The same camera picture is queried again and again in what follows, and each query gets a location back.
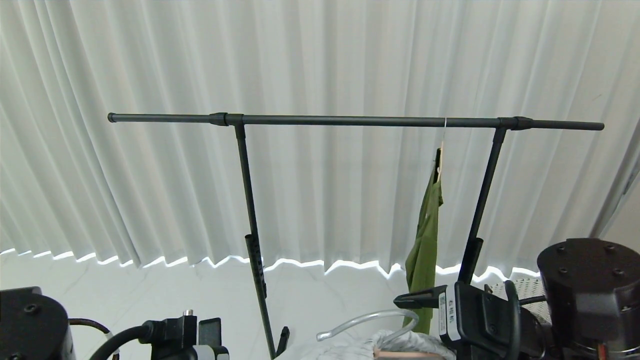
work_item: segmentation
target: white curtain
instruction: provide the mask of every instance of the white curtain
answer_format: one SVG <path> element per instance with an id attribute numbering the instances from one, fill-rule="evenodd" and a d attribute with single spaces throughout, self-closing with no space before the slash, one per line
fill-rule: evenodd
<path id="1" fill-rule="evenodd" d="M 590 234 L 640 117 L 639 1 L 2 1 L 0 22 L 0 250 L 246 256 L 233 129 L 109 112 L 604 122 L 507 134 L 476 273 L 535 269 Z M 443 133 L 447 267 L 492 130 L 248 127 L 265 264 L 403 264 Z"/>

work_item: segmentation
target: horizontal black bar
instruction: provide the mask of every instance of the horizontal black bar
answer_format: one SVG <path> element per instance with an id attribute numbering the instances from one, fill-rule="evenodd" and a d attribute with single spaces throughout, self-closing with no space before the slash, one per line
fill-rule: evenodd
<path id="1" fill-rule="evenodd" d="M 110 122 L 194 122 L 201 124 L 228 125 L 329 125 L 329 126 L 406 126 L 444 127 L 443 117 L 359 117 L 359 116 L 315 116 L 315 115 L 243 115 L 215 113 L 210 115 L 167 114 L 114 114 L 108 115 Z M 523 117 L 469 118 L 448 117 L 447 127 L 506 127 L 509 129 L 572 129 L 602 130 L 599 122 L 531 120 Z"/>

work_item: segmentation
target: laundry basket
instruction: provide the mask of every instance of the laundry basket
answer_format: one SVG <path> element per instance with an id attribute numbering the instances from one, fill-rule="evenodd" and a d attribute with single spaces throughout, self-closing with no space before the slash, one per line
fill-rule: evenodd
<path id="1" fill-rule="evenodd" d="M 542 280 L 535 277 L 515 280 L 513 281 L 513 284 L 516 286 L 518 298 L 521 300 L 545 294 L 545 288 L 542 285 Z M 493 285 L 490 288 L 495 296 L 507 300 L 507 293 L 504 291 L 503 282 Z M 547 302 L 535 302 L 533 304 L 525 305 L 524 308 L 529 310 L 533 315 L 536 315 L 541 322 L 551 323 L 551 316 L 549 315 Z"/>

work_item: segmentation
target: green garment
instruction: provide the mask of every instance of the green garment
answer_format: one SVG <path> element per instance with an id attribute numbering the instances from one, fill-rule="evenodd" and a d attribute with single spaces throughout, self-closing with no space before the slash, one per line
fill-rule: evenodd
<path id="1" fill-rule="evenodd" d="M 424 192 L 415 243 L 404 263 L 409 292 L 430 289 L 435 285 L 436 257 L 438 255 L 438 208 L 443 203 L 442 187 L 440 180 L 437 179 L 437 167 L 438 163 L 433 166 L 429 185 Z M 413 331 L 429 334 L 433 309 L 414 309 L 413 311 L 420 316 Z M 410 320 L 410 318 L 405 318 L 404 325 L 408 324 Z"/>

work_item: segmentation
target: black cylindrical motor housing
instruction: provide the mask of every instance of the black cylindrical motor housing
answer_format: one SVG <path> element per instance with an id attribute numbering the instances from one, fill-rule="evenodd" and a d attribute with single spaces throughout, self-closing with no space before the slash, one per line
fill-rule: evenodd
<path id="1" fill-rule="evenodd" d="M 0 359 L 75 360 L 65 308 L 40 288 L 0 291 Z"/>
<path id="2" fill-rule="evenodd" d="M 640 254 L 595 238 L 568 239 L 538 256 L 554 334 L 562 347 L 611 358 L 640 346 Z"/>

